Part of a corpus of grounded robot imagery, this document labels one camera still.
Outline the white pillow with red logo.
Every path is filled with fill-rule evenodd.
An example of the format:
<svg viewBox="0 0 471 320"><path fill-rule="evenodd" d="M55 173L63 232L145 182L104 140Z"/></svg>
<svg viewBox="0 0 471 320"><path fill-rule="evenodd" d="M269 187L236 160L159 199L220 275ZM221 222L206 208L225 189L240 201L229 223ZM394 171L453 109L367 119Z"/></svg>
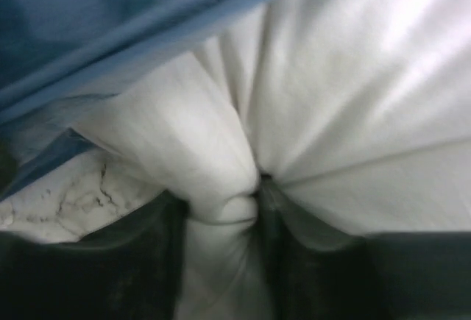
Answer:
<svg viewBox="0 0 471 320"><path fill-rule="evenodd" d="M470 0L272 0L77 131L187 201L178 319L277 319L263 176L351 235L470 234Z"/></svg>

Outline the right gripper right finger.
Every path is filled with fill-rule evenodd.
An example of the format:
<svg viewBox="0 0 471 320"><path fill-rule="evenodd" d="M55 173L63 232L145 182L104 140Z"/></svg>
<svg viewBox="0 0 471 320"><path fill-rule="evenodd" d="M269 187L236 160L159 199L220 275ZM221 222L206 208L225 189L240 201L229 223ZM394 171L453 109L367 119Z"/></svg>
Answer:
<svg viewBox="0 0 471 320"><path fill-rule="evenodd" d="M351 235L290 199L270 176L255 195L277 319L468 319L470 234Z"/></svg>

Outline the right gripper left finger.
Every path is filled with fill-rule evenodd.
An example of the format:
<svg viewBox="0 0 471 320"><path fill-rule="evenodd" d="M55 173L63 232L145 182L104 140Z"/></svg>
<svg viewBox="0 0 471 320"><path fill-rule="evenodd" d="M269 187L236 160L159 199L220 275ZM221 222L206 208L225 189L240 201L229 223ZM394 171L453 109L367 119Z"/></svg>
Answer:
<svg viewBox="0 0 471 320"><path fill-rule="evenodd" d="M75 242L1 234L3 319L171 319L187 204L163 192Z"/></svg>

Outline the blue lettered pillowcase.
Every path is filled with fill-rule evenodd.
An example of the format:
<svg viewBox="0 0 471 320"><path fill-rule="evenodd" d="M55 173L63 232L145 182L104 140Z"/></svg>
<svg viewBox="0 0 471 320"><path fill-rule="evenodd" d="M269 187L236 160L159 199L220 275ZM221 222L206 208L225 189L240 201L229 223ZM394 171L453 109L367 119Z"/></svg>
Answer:
<svg viewBox="0 0 471 320"><path fill-rule="evenodd" d="M81 148L71 124L173 50L257 0L1 0L1 195Z"/></svg>

